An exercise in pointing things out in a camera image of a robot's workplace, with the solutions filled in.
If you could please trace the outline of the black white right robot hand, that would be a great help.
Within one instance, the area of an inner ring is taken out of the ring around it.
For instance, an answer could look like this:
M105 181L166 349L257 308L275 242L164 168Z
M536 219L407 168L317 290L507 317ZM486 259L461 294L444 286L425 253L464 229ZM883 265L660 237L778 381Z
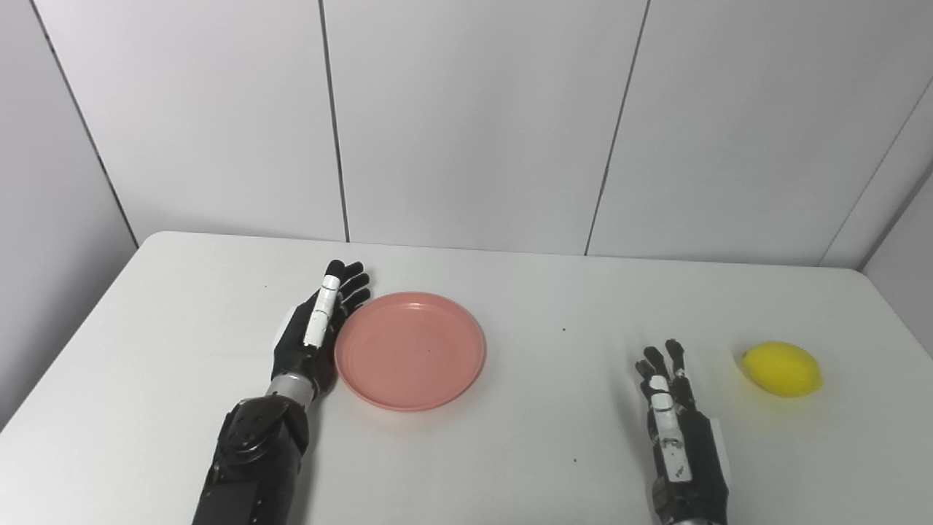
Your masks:
M716 427L697 408L685 349L676 339L664 349L647 346L634 365L649 406L652 506L662 524L727 524L730 492Z

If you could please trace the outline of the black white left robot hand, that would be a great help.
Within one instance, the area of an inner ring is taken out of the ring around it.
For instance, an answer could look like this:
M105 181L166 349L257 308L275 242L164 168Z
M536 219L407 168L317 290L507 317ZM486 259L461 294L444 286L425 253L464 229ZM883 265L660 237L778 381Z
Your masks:
M331 260L319 289L300 303L284 325L273 352L271 379L296 378L310 400L327 394L337 379L335 344L347 319L371 298L362 262Z

